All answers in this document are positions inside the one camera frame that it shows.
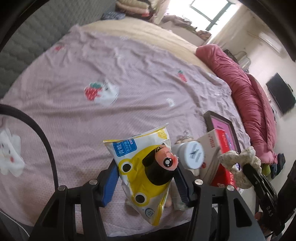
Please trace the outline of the yellow frog snack bag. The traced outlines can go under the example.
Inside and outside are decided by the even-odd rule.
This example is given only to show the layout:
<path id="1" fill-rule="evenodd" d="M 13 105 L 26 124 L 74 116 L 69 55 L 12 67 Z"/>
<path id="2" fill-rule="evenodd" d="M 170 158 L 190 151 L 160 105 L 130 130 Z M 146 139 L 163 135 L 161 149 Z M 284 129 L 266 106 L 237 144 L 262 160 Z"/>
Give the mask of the yellow frog snack bag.
<path id="1" fill-rule="evenodd" d="M 104 140 L 117 164 L 131 206 L 151 225 L 163 214 L 179 159 L 171 150 L 166 125 L 123 140 Z"/>

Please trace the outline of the cream floral scrunchie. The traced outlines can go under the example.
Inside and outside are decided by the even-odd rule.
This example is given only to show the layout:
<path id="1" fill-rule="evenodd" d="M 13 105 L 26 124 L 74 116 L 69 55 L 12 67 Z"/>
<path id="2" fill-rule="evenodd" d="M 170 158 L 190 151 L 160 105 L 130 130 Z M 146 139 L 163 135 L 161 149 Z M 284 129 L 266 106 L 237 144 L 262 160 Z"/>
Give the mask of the cream floral scrunchie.
<path id="1" fill-rule="evenodd" d="M 256 156 L 256 151 L 253 146 L 244 149 L 241 153 L 236 151 L 228 151 L 218 156 L 220 164 L 233 174 L 235 184 L 238 188 L 248 189 L 252 183 L 243 173 L 243 166 L 250 164 L 255 171 L 261 174 L 261 161 Z"/>

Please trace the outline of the red tissue box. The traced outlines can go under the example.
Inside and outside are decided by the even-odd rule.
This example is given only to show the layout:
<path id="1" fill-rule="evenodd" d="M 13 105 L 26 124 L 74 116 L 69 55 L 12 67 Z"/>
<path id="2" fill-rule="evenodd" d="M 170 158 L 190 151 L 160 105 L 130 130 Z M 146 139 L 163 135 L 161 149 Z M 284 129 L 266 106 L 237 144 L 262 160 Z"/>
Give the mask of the red tissue box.
<path id="1" fill-rule="evenodd" d="M 224 188 L 232 185 L 237 188 L 233 174 L 218 161 L 218 156 L 231 150 L 225 131 L 213 129 L 197 141 L 202 145 L 205 153 L 204 162 L 200 168 L 200 178 L 214 187 Z"/>

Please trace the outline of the white cylindrical jar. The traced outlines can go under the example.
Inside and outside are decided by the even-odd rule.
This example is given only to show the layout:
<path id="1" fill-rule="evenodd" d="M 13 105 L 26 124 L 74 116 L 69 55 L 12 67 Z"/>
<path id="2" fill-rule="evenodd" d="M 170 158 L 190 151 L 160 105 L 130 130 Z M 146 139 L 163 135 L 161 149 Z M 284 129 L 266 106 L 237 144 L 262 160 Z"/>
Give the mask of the white cylindrical jar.
<path id="1" fill-rule="evenodd" d="M 173 145 L 171 151 L 185 169 L 199 169 L 204 162 L 204 149 L 197 141 Z"/>

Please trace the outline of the purple bed blanket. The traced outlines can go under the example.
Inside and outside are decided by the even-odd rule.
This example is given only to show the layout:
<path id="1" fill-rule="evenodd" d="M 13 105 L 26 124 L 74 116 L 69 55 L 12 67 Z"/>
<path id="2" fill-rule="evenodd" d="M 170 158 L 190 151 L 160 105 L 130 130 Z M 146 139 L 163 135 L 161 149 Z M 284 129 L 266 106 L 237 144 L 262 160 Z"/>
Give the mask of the purple bed blanket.
<path id="1" fill-rule="evenodd" d="M 240 147 L 250 146 L 225 81 L 159 47 L 125 36 L 73 26 L 41 54 L 1 99 L 36 121 L 52 147 L 59 183 L 78 187 L 107 169 L 112 156 L 103 140 L 129 138 L 168 123 L 172 144 L 188 130 L 207 132 L 211 110 L 231 120 Z M 23 170 L 1 171 L 1 209 L 34 226 L 54 192 L 46 149 L 25 123 L 1 116 L 1 128 L 20 137 Z M 135 235 L 181 225 L 191 210 L 165 208 L 159 226 L 125 204 L 121 181 L 101 211 L 108 236 Z"/>

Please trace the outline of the pink quilted duvet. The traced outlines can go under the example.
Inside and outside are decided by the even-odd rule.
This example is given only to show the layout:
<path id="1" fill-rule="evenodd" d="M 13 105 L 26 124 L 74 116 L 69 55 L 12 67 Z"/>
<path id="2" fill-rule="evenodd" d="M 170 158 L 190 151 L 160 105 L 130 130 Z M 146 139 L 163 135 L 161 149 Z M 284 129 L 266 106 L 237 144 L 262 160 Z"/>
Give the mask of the pink quilted duvet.
<path id="1" fill-rule="evenodd" d="M 274 152 L 276 122 L 269 100 L 259 82 L 252 75 L 245 73 L 217 45 L 198 47 L 196 56 L 229 85 L 256 156 L 263 164 L 277 163 L 278 155 Z"/>

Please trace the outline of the beige bed sheet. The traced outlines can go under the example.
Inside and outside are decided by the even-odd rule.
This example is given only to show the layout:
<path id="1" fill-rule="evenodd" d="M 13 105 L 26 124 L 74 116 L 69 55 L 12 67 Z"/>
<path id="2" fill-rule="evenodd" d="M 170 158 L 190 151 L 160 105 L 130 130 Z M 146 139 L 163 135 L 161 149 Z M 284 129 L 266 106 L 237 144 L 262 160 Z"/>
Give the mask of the beige bed sheet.
<path id="1" fill-rule="evenodd" d="M 82 29 L 88 32 L 97 31 L 114 36 L 125 36 L 145 44 L 155 45 L 213 74 L 213 71 L 195 55 L 197 46 L 155 24 L 127 17 L 122 20 L 96 21 L 83 25 Z"/>

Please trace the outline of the grey quilted headboard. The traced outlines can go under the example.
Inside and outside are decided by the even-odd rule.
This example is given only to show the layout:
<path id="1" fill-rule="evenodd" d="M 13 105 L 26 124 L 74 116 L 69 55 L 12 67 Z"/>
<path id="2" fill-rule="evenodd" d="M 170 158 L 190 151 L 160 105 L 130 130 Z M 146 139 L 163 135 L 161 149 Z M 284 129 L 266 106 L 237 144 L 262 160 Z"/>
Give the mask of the grey quilted headboard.
<path id="1" fill-rule="evenodd" d="M 1 96 L 73 25 L 95 22 L 114 9 L 111 0 L 1 1 Z"/>

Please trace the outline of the folded clothes pile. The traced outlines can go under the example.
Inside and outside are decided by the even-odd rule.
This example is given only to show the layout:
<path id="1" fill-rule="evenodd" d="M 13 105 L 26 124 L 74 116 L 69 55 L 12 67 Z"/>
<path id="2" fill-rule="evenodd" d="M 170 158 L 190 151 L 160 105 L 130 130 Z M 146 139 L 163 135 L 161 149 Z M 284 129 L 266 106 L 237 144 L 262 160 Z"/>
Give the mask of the folded clothes pile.
<path id="1" fill-rule="evenodd" d="M 160 1 L 135 1 L 119 0 L 116 7 L 129 15 L 139 15 L 140 17 L 152 16 Z"/>

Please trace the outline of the wall mounted black television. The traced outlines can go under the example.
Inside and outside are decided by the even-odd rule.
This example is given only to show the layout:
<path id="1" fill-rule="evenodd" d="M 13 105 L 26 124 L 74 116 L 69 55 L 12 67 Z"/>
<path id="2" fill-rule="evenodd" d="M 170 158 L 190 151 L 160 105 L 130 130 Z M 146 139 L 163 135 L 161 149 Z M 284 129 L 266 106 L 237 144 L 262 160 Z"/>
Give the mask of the wall mounted black television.
<path id="1" fill-rule="evenodd" d="M 295 107 L 293 90 L 278 73 L 270 78 L 266 86 L 282 114 L 288 113 Z"/>

